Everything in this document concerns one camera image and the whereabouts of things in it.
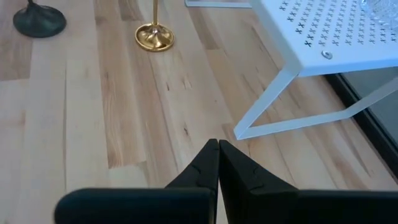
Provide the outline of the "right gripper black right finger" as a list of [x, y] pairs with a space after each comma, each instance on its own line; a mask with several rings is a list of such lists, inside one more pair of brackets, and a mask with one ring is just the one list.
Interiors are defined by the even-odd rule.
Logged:
[[398, 224], [398, 192], [300, 190], [226, 140], [220, 185], [229, 224]]

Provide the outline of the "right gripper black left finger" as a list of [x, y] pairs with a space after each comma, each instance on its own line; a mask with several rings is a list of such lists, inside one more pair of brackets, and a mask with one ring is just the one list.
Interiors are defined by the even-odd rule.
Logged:
[[215, 224], [220, 148], [210, 139], [163, 188], [85, 188], [62, 197], [55, 224]]

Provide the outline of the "gold metal candlestick holder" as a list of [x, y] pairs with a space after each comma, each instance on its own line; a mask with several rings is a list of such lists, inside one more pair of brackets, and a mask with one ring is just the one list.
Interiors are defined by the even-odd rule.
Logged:
[[135, 40], [144, 50], [149, 52], [163, 52], [170, 49], [175, 42], [174, 33], [159, 23], [159, 0], [153, 0], [153, 20], [143, 24], [135, 31]]

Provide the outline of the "black metal candlestick holder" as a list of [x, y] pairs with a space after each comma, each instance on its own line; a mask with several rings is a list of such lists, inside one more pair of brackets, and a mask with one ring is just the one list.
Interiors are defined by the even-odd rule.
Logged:
[[27, 0], [27, 6], [17, 11], [12, 21], [18, 32], [32, 38], [53, 37], [67, 26], [67, 20], [61, 11], [37, 4], [33, 0]]

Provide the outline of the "clear ribbed glass candle holder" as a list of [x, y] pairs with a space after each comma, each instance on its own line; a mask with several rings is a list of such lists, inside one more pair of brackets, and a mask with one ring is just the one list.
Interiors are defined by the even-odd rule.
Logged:
[[360, 0], [359, 4], [375, 23], [398, 32], [398, 0]]

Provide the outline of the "white perforated metal shelf riser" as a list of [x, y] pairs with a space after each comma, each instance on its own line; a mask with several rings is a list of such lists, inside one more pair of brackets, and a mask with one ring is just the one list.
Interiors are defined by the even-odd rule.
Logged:
[[285, 64], [234, 128], [238, 140], [350, 118], [398, 90], [398, 77], [344, 110], [255, 126], [296, 78], [398, 67], [398, 33], [372, 21], [362, 0], [185, 0], [188, 7], [251, 8]]

